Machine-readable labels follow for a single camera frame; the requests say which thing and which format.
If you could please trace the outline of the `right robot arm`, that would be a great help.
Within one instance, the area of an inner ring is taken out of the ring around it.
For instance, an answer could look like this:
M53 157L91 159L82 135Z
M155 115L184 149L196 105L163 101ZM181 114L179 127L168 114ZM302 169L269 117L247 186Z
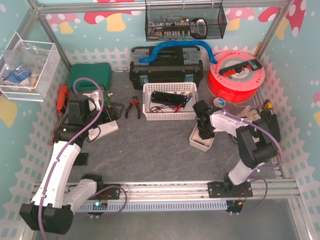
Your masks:
M249 177L276 156L283 156L277 115L263 110L254 121L235 116L219 107L209 107L204 100L193 105L199 137L213 138L221 130L236 138L240 160L223 181L208 183L208 195L217 198L252 197Z

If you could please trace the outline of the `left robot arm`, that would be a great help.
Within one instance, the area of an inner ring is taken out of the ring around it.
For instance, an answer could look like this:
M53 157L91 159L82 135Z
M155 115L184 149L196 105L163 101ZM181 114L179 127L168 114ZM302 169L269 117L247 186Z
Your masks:
M31 230L44 235L64 235L71 228L74 214L87 200L96 200L106 208L109 200L120 198L123 190L120 184L104 184L102 176L91 173L84 174L78 184L65 190L75 162L87 157L81 151L84 142L111 132L107 125L113 120L103 97L99 90L70 96L67 113L55 132L43 180L30 203L22 204L19 210Z

